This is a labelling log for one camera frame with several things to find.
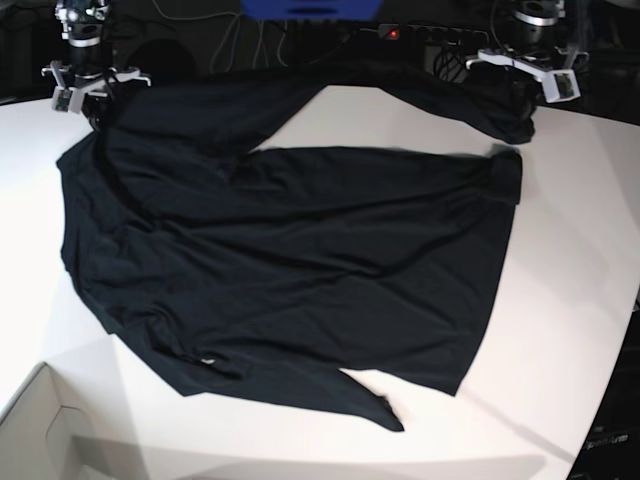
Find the white table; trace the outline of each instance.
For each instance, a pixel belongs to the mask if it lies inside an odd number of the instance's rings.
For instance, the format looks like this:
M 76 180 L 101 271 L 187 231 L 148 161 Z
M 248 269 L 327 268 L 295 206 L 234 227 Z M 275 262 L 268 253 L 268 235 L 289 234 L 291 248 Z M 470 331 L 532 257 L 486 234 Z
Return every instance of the white table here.
M 59 260 L 54 161 L 88 126 L 48 103 L 0 108 L 0 406 L 46 360 L 62 403 L 91 418 L 116 478 L 566 478 L 640 284 L 640 128 L 536 113 L 489 329 L 458 396 L 350 372 L 388 395 L 406 427 L 397 434 L 357 417 L 182 398 L 108 337 Z M 264 147 L 487 154 L 496 143 L 379 90 L 332 87 Z

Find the cable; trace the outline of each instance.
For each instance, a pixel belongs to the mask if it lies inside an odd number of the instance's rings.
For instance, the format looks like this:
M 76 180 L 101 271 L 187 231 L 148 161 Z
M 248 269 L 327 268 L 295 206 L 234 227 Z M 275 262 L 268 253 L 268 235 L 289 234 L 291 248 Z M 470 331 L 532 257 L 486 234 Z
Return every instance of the cable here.
M 267 68 L 269 68 L 269 53 L 267 52 L 267 42 L 265 42 L 264 40 L 262 41 L 262 54 L 264 55 L 264 63 Z
M 276 55 L 278 57 L 278 61 L 280 62 L 280 65 L 282 65 L 283 67 L 288 67 L 289 65 L 287 65 L 287 63 L 282 60 L 282 45 L 284 45 L 284 39 L 287 36 L 287 33 L 289 32 L 289 25 L 287 20 L 284 21 L 284 30 L 282 32 L 282 37 L 280 37 L 280 43 L 278 43 L 278 50 L 276 51 Z
M 500 48 L 500 50 L 502 50 L 505 54 L 508 54 L 509 51 L 504 47 L 504 45 L 498 38 L 498 35 L 496 34 L 496 14 L 498 12 L 499 1 L 500 0 L 493 0 L 493 5 L 491 5 L 491 14 L 489 17 L 489 28 L 491 29 L 491 35 L 493 36 L 493 39 L 495 40 L 495 42 L 498 44 L 498 47 Z
M 210 13 L 207 15 L 198 15 L 195 17 L 172 17 L 171 15 L 167 15 L 162 11 L 160 5 L 158 4 L 158 0 L 151 0 L 156 7 L 156 10 L 160 14 L 161 17 L 166 18 L 167 20 L 172 20 L 174 22 L 197 22 L 200 20 L 208 20 L 210 18 L 224 17 L 229 15 L 239 15 L 236 12 L 218 12 L 218 13 Z
M 227 69 L 225 70 L 225 72 L 230 72 L 231 69 L 233 68 L 233 64 L 236 61 L 236 47 L 238 46 L 238 39 L 240 38 L 240 30 L 242 29 L 242 23 L 240 22 L 240 20 L 242 19 L 243 15 L 238 15 L 236 17 L 236 24 L 238 25 L 236 27 L 236 33 L 233 36 L 233 42 L 231 43 L 231 53 L 229 53 L 229 64 L 227 65 Z
M 242 16 L 242 14 L 238 14 L 238 13 L 232 13 L 232 15 L 233 15 L 233 19 L 229 23 L 227 30 L 224 32 L 220 45 L 218 45 L 218 48 L 216 48 L 216 50 L 213 52 L 213 55 L 211 56 L 211 60 L 209 60 L 209 73 L 212 75 L 215 73 L 216 60 L 220 56 L 220 53 L 222 53 L 222 49 L 224 48 L 224 46 L 227 44 L 227 40 L 229 39 L 229 35 L 231 35 L 233 27 L 236 25 L 236 23 L 240 21 L 240 17 Z M 237 43 L 237 39 L 239 35 L 240 35 L 240 28 L 238 26 L 238 29 L 236 30 L 234 42 L 231 47 L 232 48 L 231 60 L 230 60 L 229 66 L 227 67 L 228 68 L 227 71 L 229 71 L 233 66 L 233 57 L 235 56 L 235 45 Z
M 253 68 L 254 70 L 258 65 L 258 57 L 260 56 L 260 50 L 263 45 L 263 39 L 264 39 L 264 21 L 260 20 L 258 21 L 258 46 L 256 47 L 256 53 L 253 54 L 253 64 L 251 65 L 251 68 Z

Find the black wire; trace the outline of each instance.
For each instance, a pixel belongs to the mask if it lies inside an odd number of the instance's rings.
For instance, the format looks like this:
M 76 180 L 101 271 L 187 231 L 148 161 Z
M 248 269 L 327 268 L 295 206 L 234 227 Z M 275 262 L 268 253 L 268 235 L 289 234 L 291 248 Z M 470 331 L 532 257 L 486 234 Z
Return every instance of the black wire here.
M 289 30 L 284 28 L 282 25 L 280 25 L 278 22 L 274 22 L 273 20 L 268 20 L 267 23 L 270 23 L 271 25 L 273 25 L 274 27 L 276 27 L 278 30 L 280 30 L 284 35 L 287 35 L 289 33 Z
M 489 16 L 489 28 L 491 29 L 491 35 L 493 36 L 493 39 L 495 40 L 495 42 L 498 44 L 498 47 L 500 48 L 500 50 L 508 54 L 509 53 L 508 50 L 504 47 L 504 45 L 498 38 L 498 34 L 496 33 L 496 14 L 498 12 L 499 1 L 500 0 L 493 0 L 493 5 L 491 5 L 491 14 Z

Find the shirt sleeve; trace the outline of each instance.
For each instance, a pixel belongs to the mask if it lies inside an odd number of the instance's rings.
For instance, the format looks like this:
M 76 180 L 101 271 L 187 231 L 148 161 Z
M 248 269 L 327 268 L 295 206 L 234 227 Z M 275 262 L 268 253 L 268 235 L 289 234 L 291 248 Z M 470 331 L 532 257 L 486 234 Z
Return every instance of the shirt sleeve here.
M 404 431 L 384 397 L 375 395 L 336 368 L 288 362 L 250 364 L 233 360 L 207 365 L 199 359 L 176 355 L 141 325 L 120 330 L 118 336 L 156 374 L 184 396 L 208 392 L 355 415 L 393 432 Z

